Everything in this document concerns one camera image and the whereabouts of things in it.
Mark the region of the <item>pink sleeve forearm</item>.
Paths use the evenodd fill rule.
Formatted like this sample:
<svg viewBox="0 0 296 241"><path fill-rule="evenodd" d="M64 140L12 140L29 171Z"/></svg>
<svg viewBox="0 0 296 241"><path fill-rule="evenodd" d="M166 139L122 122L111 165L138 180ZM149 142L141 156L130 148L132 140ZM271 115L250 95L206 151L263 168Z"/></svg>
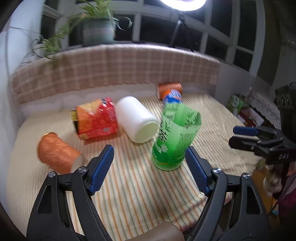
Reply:
<svg viewBox="0 0 296 241"><path fill-rule="evenodd" d="M281 218L295 215L295 162L290 163L287 183L278 201L278 212Z"/></svg>

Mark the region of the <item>white knit gloved hand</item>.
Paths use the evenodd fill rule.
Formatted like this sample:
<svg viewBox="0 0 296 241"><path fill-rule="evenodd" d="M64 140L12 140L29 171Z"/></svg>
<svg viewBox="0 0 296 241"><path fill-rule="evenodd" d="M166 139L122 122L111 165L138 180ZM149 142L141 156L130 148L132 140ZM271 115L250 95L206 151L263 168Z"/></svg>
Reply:
<svg viewBox="0 0 296 241"><path fill-rule="evenodd" d="M267 196L272 196L282 190L281 173L283 165L265 165L265 178L263 180L263 188Z"/></svg>

